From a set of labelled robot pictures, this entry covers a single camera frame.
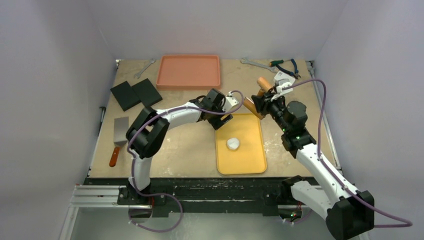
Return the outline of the wooden dough roller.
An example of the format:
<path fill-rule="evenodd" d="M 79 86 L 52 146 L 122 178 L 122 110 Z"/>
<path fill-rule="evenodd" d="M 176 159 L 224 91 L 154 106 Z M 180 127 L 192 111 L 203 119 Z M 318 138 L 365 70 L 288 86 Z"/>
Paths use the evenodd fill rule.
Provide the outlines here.
<path fill-rule="evenodd" d="M 259 77 L 256 83 L 259 91 L 251 98 L 245 97 L 243 106 L 246 107 L 258 119 L 262 120 L 268 113 L 266 110 L 266 98 L 270 96 L 271 90 L 274 88 L 264 77 Z"/>

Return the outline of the white dough ball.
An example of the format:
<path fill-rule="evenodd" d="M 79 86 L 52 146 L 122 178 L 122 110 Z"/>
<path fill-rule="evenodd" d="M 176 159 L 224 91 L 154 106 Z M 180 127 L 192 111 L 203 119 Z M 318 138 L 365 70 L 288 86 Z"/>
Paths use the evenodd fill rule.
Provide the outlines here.
<path fill-rule="evenodd" d="M 231 150 L 231 151 L 235 151 L 235 150 L 237 150 L 237 149 L 240 147 L 240 141 L 239 141 L 239 139 L 238 139 L 238 138 L 236 138 L 236 137 L 229 138 L 229 139 L 226 141 L 226 146 L 227 146 L 227 148 L 228 148 L 229 150 Z"/>

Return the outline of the yellow tray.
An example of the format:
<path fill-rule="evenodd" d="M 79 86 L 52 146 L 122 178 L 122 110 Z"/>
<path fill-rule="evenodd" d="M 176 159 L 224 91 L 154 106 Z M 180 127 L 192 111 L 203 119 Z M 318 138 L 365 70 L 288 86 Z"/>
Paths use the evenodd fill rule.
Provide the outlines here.
<path fill-rule="evenodd" d="M 237 150 L 227 148 L 230 138 L 238 138 Z M 223 175 L 261 174 L 267 159 L 260 120 L 252 113 L 235 113 L 215 132 L 216 166 Z"/>

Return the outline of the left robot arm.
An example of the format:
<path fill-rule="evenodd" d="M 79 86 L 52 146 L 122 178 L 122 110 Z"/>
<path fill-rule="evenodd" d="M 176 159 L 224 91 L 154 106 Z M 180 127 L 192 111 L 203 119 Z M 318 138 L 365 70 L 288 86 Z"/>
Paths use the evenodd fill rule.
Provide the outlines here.
<path fill-rule="evenodd" d="M 242 104 L 234 97 L 213 88 L 206 95 L 167 109 L 145 107 L 126 132 L 127 152 L 132 156 L 130 177 L 133 187 L 129 197 L 138 205 L 149 199 L 147 187 L 151 183 L 150 170 L 153 156 L 161 149 L 169 130 L 182 125 L 207 121 L 218 130 L 233 116 Z"/>

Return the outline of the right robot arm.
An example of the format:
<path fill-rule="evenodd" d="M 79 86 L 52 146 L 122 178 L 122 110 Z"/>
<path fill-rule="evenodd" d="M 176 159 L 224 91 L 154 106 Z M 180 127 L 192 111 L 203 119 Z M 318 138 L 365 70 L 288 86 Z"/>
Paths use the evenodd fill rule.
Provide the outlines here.
<path fill-rule="evenodd" d="M 372 230 L 375 215 L 364 203 L 373 206 L 374 197 L 346 180 L 318 149 L 306 128 L 307 107 L 299 101 L 286 103 L 283 96 L 272 100 L 270 93 L 252 95 L 251 102 L 260 115 L 270 115 L 276 122 L 283 131 L 281 140 L 285 150 L 306 167 L 321 187 L 316 189 L 295 176 L 281 189 L 282 200 L 288 204 L 296 200 L 306 204 L 325 221 L 336 240 L 348 240 Z"/>

